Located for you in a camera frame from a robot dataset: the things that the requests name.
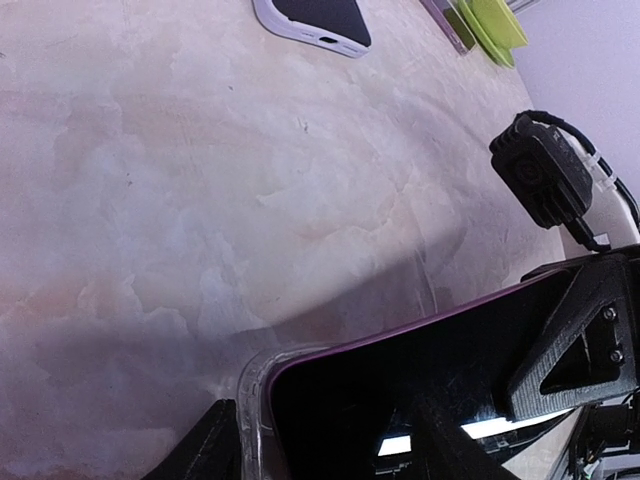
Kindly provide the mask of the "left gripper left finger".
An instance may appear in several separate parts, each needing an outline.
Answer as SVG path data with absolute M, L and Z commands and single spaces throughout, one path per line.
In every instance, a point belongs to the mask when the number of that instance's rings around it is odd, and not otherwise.
M 241 478 L 236 402 L 216 401 L 177 446 L 143 480 Z

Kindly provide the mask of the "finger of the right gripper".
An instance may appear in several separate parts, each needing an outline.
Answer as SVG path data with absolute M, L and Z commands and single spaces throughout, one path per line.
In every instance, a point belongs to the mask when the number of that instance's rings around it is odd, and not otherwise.
M 530 419 L 638 387 L 638 253 L 543 265 L 497 292 L 490 306 L 498 416 Z

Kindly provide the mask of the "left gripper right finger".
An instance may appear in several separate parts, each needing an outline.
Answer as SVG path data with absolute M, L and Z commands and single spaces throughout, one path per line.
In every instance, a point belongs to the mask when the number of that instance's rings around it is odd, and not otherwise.
M 425 398 L 415 400 L 410 411 L 410 479 L 517 479 Z

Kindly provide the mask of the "clear case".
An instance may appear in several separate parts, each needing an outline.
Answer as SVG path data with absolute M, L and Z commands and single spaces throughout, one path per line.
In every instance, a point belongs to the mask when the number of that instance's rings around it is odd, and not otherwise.
M 431 279 L 449 257 L 443 236 L 395 251 L 322 247 L 279 256 L 259 282 L 254 305 L 265 325 L 250 333 L 256 353 L 238 381 L 242 478 L 289 476 L 268 406 L 276 368 L 435 314 Z

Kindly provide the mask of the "purple-edged black-screen phone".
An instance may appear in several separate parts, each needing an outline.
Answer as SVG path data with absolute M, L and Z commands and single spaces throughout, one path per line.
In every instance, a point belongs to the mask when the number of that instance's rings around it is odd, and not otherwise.
M 459 55 L 465 56 L 474 49 L 476 40 L 453 1 L 421 0 L 420 3 Z

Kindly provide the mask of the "lavender phone case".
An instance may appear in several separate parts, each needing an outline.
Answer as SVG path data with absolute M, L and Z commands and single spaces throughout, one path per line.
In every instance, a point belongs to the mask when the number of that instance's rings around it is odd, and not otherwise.
M 314 45 L 349 58 L 360 58 L 371 48 L 313 26 L 290 21 L 273 5 L 274 0 L 253 0 L 256 18 L 269 32 L 290 40 Z

